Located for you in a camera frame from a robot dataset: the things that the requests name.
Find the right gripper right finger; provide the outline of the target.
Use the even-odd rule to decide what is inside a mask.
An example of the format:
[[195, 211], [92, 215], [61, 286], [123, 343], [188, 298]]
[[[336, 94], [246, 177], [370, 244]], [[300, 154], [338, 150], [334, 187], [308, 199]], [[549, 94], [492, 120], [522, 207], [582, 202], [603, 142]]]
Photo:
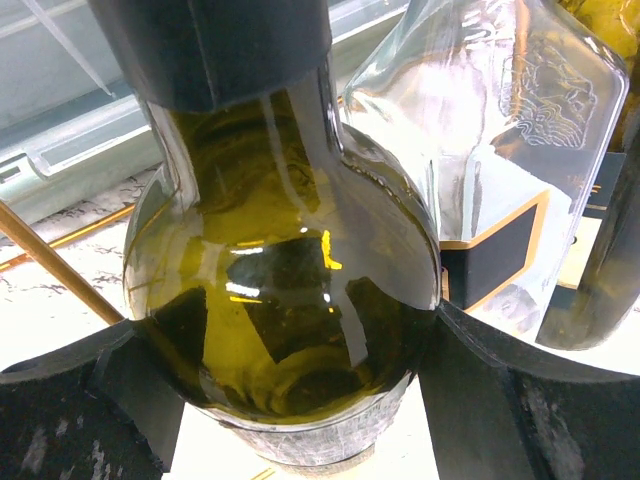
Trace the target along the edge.
[[639, 379], [553, 355], [442, 301], [419, 370], [442, 479], [636, 479]]

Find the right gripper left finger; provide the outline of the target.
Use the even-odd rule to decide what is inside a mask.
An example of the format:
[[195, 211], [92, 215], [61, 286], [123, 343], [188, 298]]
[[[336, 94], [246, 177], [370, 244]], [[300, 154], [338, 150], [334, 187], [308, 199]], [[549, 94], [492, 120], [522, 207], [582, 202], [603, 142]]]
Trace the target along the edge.
[[184, 402], [122, 321], [1, 373], [4, 479], [160, 479]]

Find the green wine bottle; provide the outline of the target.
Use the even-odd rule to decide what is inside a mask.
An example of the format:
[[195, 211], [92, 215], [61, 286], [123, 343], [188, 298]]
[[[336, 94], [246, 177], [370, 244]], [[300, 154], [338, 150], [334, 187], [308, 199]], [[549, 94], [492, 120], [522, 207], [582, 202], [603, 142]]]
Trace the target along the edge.
[[558, 286], [536, 342], [585, 350], [606, 340], [639, 297], [639, 3], [562, 1], [560, 5], [620, 55], [630, 87], [600, 171], [620, 173], [602, 212], [585, 269], [575, 289]]
[[439, 301], [437, 237], [396, 159], [341, 123], [323, 1], [94, 1], [163, 150], [123, 285], [181, 396], [260, 456], [359, 455]]

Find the clear square glass bottle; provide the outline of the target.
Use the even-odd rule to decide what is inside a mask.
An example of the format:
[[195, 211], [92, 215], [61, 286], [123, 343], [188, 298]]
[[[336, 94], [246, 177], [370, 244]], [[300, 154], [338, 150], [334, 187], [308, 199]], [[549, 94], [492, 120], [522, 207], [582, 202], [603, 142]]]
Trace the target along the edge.
[[413, 1], [343, 111], [433, 209], [445, 298], [533, 339], [627, 89], [621, 58], [553, 1]]

